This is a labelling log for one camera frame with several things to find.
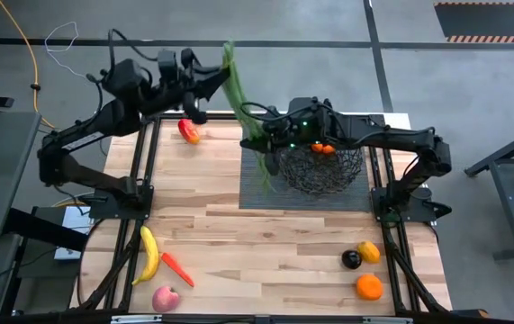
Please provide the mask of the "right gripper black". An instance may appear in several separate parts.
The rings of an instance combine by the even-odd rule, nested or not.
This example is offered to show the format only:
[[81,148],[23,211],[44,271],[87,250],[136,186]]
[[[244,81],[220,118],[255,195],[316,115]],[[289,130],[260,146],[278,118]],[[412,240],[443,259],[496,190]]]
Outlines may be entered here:
[[286,113],[280,113],[274,106],[267,106],[263,132],[264,136],[245,138],[239,144],[244,149],[265,153],[267,173],[277,176],[280,172],[280,155],[276,150],[336,142],[332,103],[329,99],[320,101],[317,97],[297,97],[289,103]]

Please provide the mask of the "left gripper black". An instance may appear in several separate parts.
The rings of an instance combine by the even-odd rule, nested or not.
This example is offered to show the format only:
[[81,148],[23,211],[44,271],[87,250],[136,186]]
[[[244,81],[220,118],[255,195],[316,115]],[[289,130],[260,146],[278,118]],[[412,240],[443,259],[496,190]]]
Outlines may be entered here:
[[196,125],[207,122],[206,112],[199,109],[198,101],[210,100],[229,79],[228,67],[195,67],[194,77],[182,76],[172,84],[160,85],[139,107],[143,115],[154,115],[169,110],[182,110]]

